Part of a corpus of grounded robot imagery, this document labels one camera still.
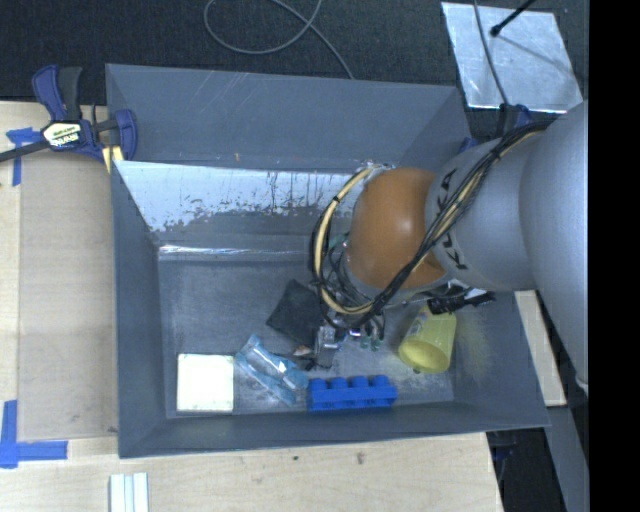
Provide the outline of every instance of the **blue clamp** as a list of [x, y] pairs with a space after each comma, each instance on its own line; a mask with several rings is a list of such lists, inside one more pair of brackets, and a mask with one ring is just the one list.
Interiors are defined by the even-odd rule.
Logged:
[[16, 422], [18, 401], [4, 403], [2, 436], [0, 437], [0, 468], [15, 469], [20, 461], [64, 460], [67, 458], [67, 441], [42, 441], [18, 443]]
[[367, 377], [335, 377], [327, 383], [324, 379], [312, 379], [307, 394], [307, 411], [344, 409], [370, 409], [391, 407], [398, 398], [398, 391], [386, 375]]
[[[58, 144], [51, 144], [53, 151], [71, 151], [91, 157], [98, 162], [104, 162], [102, 150], [104, 144], [97, 140], [95, 127], [82, 118], [80, 107], [77, 104], [77, 83], [82, 68], [62, 68], [51, 64], [38, 70], [31, 79], [33, 91], [38, 103], [44, 105], [51, 117], [51, 123], [42, 133], [49, 140], [47, 132], [55, 128], [69, 127], [73, 132], [74, 140], [67, 142], [62, 140]], [[135, 120], [130, 110], [122, 109], [116, 112], [116, 125], [120, 134], [120, 149], [125, 159], [133, 158], [138, 143]]]
[[[42, 140], [42, 135], [33, 128], [19, 128], [17, 130], [9, 130], [7, 132], [7, 138], [15, 145], [15, 147], [19, 148], [23, 144], [40, 142]], [[21, 181], [22, 160], [18, 157], [13, 161], [13, 178], [11, 180], [11, 185], [15, 187], [16, 185], [20, 185]]]
[[[524, 105], [500, 105], [501, 120], [504, 120], [504, 125], [508, 128], [521, 128], [533, 123], [533, 114]], [[480, 144], [478, 139], [473, 137], [465, 137], [460, 147], [458, 148], [458, 154], [464, 153], [468, 149], [471, 149]]]

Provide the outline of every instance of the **blue lego brick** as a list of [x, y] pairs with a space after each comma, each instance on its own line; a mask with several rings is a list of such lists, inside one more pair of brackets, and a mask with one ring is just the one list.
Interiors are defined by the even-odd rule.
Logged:
[[397, 398], [398, 391], [386, 375], [377, 375], [371, 381], [364, 376], [348, 381], [343, 377], [328, 382], [312, 379], [307, 391], [307, 411], [391, 407]]

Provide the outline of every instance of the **white foam block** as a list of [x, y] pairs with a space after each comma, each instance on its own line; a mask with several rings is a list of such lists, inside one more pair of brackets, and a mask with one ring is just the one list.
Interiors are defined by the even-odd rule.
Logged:
[[179, 354], [177, 409], [232, 411], [233, 356]]

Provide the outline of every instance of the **clamp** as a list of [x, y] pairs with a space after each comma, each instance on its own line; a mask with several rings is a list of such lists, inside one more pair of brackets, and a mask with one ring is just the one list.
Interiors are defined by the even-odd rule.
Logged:
[[136, 151], [138, 135], [133, 112], [118, 110], [115, 119], [93, 123], [82, 119], [78, 105], [78, 79], [82, 68], [59, 68], [55, 64], [36, 72], [31, 80], [38, 103], [49, 112], [51, 122], [40, 130], [41, 140], [0, 153], [0, 162], [19, 158], [36, 151], [71, 151], [85, 155], [109, 168], [110, 150], [98, 138], [98, 133], [118, 129], [119, 150], [125, 160], [130, 160]]

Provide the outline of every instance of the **gray bin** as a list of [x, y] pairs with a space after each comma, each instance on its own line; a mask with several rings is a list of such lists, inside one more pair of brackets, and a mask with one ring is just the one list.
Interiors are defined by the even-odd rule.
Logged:
[[[469, 132], [458, 92], [444, 86], [109, 65], [107, 94], [109, 110], [130, 108], [139, 128], [136, 161], [111, 178], [122, 457], [548, 424], [511, 294], [463, 310], [479, 334], [456, 340], [449, 371], [421, 377], [417, 391], [400, 382], [389, 410], [308, 414], [261, 396], [238, 402], [241, 414], [177, 414], [177, 353], [233, 354], [252, 332], [286, 352], [264, 321], [290, 278], [309, 280], [306, 247], [331, 187], [367, 159], [438, 171]], [[216, 197], [225, 173], [234, 184], [264, 175], [273, 203], [233, 196], [191, 208], [186, 191], [209, 187]], [[323, 193], [278, 196], [283, 177], [319, 177]], [[191, 252], [159, 250], [167, 245]], [[219, 251], [230, 247], [242, 251]], [[372, 375], [388, 364], [400, 375], [394, 350], [413, 313], [392, 312], [386, 352], [348, 371], [345, 359], [342, 370]]]

